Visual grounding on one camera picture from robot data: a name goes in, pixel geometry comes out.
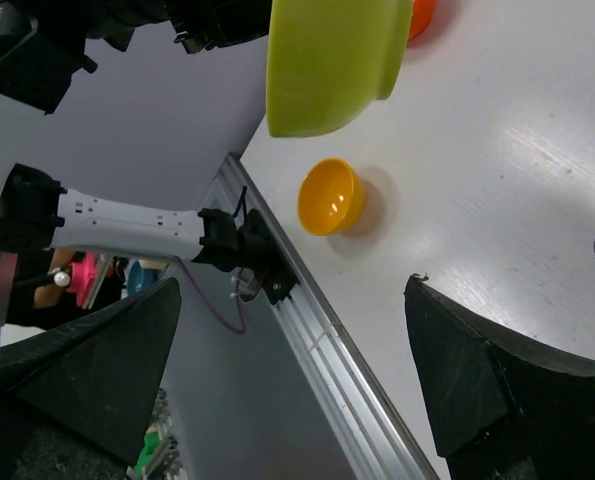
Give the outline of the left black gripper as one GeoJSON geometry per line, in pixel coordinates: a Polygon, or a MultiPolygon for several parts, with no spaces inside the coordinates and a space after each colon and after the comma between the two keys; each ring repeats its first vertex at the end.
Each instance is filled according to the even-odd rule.
{"type": "Polygon", "coordinates": [[[226,48],[268,35],[271,0],[169,2],[175,42],[188,54],[226,48]]]}

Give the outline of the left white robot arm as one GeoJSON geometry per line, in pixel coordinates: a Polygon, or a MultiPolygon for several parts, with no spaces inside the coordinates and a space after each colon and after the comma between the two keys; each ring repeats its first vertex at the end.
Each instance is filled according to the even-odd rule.
{"type": "Polygon", "coordinates": [[[47,248],[188,259],[229,272],[266,269],[276,250],[259,215],[158,210],[67,189],[17,157],[78,71],[92,39],[125,50],[136,29],[169,23],[188,53],[267,35],[267,1],[0,1],[0,251],[47,248]]]}

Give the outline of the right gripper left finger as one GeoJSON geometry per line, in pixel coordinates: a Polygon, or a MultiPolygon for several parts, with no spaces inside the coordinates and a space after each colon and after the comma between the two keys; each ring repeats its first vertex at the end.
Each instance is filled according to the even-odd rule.
{"type": "Polygon", "coordinates": [[[122,479],[136,464],[175,336],[168,278],[0,347],[0,479],[122,479]]]}

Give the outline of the lime green bowl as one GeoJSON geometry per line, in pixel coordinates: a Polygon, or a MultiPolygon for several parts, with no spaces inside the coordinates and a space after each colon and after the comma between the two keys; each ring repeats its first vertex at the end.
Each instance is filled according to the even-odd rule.
{"type": "Polygon", "coordinates": [[[275,138],[337,131],[396,84],[410,1],[276,1],[266,66],[266,123],[275,138]]]}

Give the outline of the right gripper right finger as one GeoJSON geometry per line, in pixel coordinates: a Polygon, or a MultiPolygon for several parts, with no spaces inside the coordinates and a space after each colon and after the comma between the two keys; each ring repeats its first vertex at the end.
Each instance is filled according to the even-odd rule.
{"type": "Polygon", "coordinates": [[[595,479],[595,360],[463,307],[418,276],[409,343],[453,479],[595,479]]]}

